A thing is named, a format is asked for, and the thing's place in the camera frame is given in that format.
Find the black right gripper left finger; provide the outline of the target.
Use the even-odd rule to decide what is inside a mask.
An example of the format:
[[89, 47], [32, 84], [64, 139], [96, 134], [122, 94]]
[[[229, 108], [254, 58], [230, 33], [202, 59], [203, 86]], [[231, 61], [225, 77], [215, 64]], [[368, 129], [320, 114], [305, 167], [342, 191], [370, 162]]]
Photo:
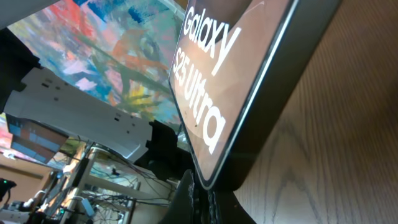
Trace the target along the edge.
[[159, 224], [194, 224], [197, 190], [194, 173], [186, 170], [169, 209]]

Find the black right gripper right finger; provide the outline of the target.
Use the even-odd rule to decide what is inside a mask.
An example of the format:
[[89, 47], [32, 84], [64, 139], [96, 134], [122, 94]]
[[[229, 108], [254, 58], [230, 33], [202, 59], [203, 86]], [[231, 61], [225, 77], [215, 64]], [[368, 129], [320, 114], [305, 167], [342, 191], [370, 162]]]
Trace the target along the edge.
[[232, 191], [209, 191], [208, 201], [211, 224], [256, 224]]

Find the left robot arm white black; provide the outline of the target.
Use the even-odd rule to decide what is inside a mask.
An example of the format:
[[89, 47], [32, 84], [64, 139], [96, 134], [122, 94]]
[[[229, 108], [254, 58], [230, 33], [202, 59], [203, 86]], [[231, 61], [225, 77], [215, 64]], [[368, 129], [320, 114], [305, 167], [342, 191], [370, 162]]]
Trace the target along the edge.
[[1, 112], [96, 142], [160, 180], [181, 179], [195, 169], [171, 127], [125, 113], [68, 84], [41, 66], [7, 28], [1, 29]]

